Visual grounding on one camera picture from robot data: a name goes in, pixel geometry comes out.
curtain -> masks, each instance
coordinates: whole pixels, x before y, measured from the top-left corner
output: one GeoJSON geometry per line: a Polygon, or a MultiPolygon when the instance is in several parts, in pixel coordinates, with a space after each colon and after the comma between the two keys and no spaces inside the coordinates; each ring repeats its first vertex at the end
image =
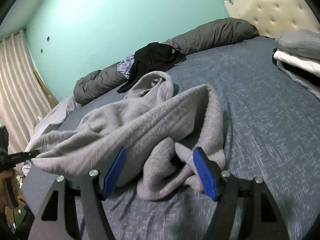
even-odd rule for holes
{"type": "Polygon", "coordinates": [[[23,30],[0,41],[0,124],[9,132],[9,153],[23,151],[51,105],[33,74],[23,30]]]}

gray towel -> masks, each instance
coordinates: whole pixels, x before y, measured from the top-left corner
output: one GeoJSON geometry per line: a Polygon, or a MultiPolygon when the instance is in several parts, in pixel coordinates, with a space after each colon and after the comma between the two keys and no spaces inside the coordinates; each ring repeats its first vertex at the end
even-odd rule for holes
{"type": "Polygon", "coordinates": [[[123,146],[127,159],[119,187],[143,170],[137,188],[142,199],[161,199],[183,183],[202,191],[192,150],[201,146],[221,168],[225,164],[219,97],[209,85],[172,96],[167,73],[148,73],[124,100],[88,113],[76,130],[41,136],[32,148],[42,153],[32,161],[41,170],[75,176],[123,146]],[[174,165],[174,159],[180,162],[174,165]]]}

upholstered headboard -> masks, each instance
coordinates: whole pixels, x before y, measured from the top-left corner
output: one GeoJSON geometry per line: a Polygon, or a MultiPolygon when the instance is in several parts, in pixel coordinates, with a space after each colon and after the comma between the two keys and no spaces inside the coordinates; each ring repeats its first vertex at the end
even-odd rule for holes
{"type": "Polygon", "coordinates": [[[304,0],[223,0],[230,17],[247,20],[261,36],[277,37],[283,31],[308,29],[320,24],[304,0]]]}

white folded cloth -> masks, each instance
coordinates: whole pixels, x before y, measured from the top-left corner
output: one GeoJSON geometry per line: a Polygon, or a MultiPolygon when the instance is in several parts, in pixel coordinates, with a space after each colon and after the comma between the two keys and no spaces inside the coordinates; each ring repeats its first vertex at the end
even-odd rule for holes
{"type": "Polygon", "coordinates": [[[315,59],[299,57],[282,50],[277,50],[273,57],[320,77],[320,62],[315,59]]]}

light blue clothing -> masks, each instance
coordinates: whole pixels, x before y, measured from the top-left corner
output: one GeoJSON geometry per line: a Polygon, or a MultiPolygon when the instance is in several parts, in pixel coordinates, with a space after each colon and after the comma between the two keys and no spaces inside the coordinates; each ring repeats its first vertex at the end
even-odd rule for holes
{"type": "Polygon", "coordinates": [[[122,73],[127,79],[129,79],[130,69],[134,63],[133,55],[126,57],[125,61],[121,61],[117,65],[118,72],[122,73]]]}

